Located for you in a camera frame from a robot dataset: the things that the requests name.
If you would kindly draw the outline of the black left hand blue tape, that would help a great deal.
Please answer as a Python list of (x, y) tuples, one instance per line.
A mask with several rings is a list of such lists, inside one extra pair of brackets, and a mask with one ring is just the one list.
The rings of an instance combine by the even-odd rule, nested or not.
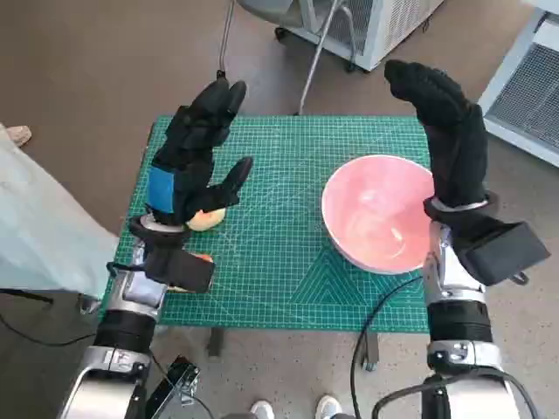
[(172, 117), (166, 140), (148, 170), (146, 205), (161, 224), (179, 226), (199, 211), (210, 213), (239, 203), (238, 193), (251, 172), (253, 158), (238, 160), (220, 183), (210, 184), (214, 149), (224, 145), (247, 91), (240, 80), (217, 79)]

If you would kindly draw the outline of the black gloved right hand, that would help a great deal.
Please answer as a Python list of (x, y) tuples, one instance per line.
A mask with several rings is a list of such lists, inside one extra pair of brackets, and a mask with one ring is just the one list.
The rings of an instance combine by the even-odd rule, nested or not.
[(486, 200), (487, 132), (479, 105), (445, 72), (391, 59), (384, 77), (393, 97), (411, 103), (427, 137), (434, 196), (451, 209)]

